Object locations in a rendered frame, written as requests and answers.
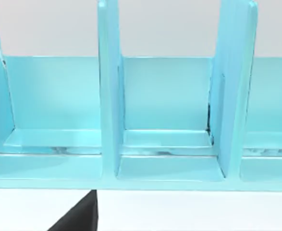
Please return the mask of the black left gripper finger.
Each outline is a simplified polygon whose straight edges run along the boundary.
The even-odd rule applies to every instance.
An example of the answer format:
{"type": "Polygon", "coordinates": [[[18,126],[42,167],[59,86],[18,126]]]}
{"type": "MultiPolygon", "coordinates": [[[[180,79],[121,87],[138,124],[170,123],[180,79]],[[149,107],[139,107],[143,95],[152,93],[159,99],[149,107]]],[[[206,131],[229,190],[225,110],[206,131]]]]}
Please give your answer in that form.
{"type": "Polygon", "coordinates": [[[91,190],[47,231],[98,231],[97,190],[91,190]]]}

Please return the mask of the light blue rack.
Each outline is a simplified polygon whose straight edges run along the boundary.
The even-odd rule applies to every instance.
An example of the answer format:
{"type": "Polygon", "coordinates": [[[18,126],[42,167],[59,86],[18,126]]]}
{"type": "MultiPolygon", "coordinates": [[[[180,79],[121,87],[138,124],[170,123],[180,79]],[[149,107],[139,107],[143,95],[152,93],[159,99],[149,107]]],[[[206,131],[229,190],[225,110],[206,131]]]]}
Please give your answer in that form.
{"type": "Polygon", "coordinates": [[[0,188],[282,192],[282,57],[258,0],[221,0],[215,53],[126,56],[98,0],[96,56],[5,55],[0,188]]]}

